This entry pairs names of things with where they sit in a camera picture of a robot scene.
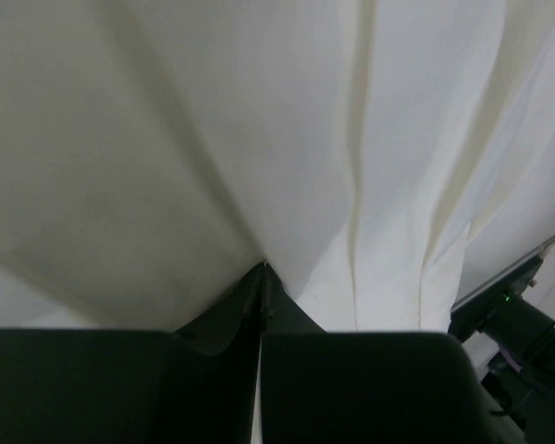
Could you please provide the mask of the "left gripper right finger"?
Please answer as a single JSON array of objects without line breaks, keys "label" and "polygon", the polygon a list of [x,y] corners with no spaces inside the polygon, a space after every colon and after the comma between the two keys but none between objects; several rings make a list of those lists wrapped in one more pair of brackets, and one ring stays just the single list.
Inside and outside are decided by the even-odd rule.
[{"label": "left gripper right finger", "polygon": [[475,372],[442,333],[328,333],[266,267],[265,443],[496,443]]}]

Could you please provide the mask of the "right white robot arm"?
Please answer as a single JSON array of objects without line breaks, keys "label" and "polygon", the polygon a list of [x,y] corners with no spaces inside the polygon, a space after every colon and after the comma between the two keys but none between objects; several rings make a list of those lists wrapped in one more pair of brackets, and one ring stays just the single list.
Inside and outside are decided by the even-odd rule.
[{"label": "right white robot arm", "polygon": [[524,299],[542,264],[535,255],[512,265],[451,309],[450,335],[498,347],[480,384],[503,443],[555,443],[555,320]]}]

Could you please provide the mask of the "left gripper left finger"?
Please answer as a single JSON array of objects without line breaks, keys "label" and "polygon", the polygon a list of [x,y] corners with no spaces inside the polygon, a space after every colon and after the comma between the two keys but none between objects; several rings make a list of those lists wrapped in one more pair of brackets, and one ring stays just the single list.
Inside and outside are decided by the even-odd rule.
[{"label": "left gripper left finger", "polygon": [[0,443],[247,443],[264,269],[176,332],[0,328]]}]

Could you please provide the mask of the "aluminium table edge rail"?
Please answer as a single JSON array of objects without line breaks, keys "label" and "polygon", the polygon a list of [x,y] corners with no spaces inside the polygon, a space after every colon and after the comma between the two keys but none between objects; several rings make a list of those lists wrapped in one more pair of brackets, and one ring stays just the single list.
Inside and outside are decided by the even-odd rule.
[{"label": "aluminium table edge rail", "polygon": [[537,245],[537,247],[535,247],[533,250],[531,250],[530,252],[528,252],[527,254],[522,256],[516,262],[514,262],[513,264],[504,268],[497,275],[495,275],[494,277],[491,277],[490,279],[485,281],[483,284],[481,284],[479,287],[475,288],[473,291],[471,291],[470,293],[463,296],[461,299],[458,299],[452,305],[450,311],[452,313],[456,312],[457,310],[462,308],[464,305],[469,303],[471,300],[479,297],[484,291],[486,291],[487,289],[489,289],[490,287],[495,285],[497,282],[499,282],[502,279],[504,279],[505,277],[507,277],[510,273],[515,271],[517,268],[521,267],[522,265],[526,264],[527,262],[531,261],[532,259],[545,257],[547,255],[547,253],[549,252],[550,248],[554,244],[555,244],[555,234],[553,236],[551,236],[550,238],[548,238],[547,240],[544,240],[539,245]]}]

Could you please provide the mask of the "white skirt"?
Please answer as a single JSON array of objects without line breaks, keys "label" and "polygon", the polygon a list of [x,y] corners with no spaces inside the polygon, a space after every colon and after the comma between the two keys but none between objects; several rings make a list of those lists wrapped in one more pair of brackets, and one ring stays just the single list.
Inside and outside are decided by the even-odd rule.
[{"label": "white skirt", "polygon": [[0,1],[0,270],[56,329],[176,332],[261,265],[328,333],[453,337],[554,136],[555,1]]}]

